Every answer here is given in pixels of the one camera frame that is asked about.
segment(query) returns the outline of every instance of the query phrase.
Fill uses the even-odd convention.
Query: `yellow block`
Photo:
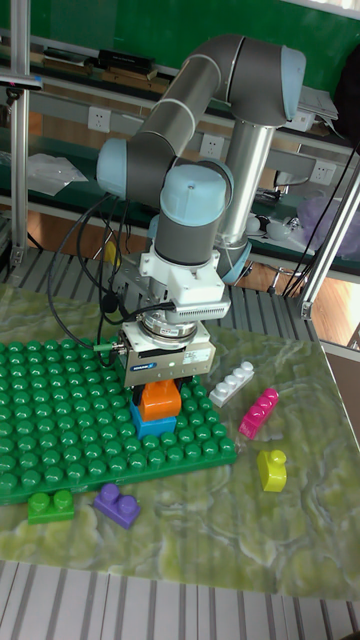
[[[104,261],[114,264],[116,256],[116,247],[113,242],[107,242],[105,245]],[[120,258],[117,259],[117,267],[120,266]]]
[[[286,455],[282,451],[260,451],[257,465],[264,491],[282,491],[286,484]]]

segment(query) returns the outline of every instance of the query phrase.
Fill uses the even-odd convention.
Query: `green wall panel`
[[[0,27],[8,26],[5,8]],[[301,50],[305,84],[330,92],[360,42],[360,21],[281,0],[32,0],[31,30],[77,45],[154,56],[158,64],[177,68],[204,40],[240,33]]]

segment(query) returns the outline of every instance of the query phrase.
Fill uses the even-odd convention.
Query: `window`
[[[360,0],[284,0],[360,20]]]

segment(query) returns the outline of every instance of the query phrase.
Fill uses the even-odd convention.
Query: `green block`
[[[195,376],[183,385],[174,434],[140,442],[131,392],[94,351],[72,340],[0,343],[0,504],[235,462],[235,445],[204,394]]]
[[[29,524],[44,524],[72,520],[74,517],[74,501],[70,491],[57,491],[53,497],[46,493],[34,493],[28,502]]]

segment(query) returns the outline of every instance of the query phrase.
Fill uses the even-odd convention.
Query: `wooden floor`
[[[73,223],[35,211],[29,212],[28,229],[44,249],[55,251],[61,239]],[[82,239],[81,253],[93,258],[103,242],[103,229],[88,225]],[[142,251],[145,238],[132,235],[128,242],[130,252]],[[126,253],[125,235],[121,250]],[[76,255],[76,232],[69,238],[64,253]],[[261,264],[254,264],[249,276],[242,278],[240,285],[249,289],[266,291],[274,277],[274,271]],[[280,276],[276,292],[281,293],[288,281]],[[313,322],[319,338],[347,345],[360,320],[360,285],[326,278],[314,303]]]

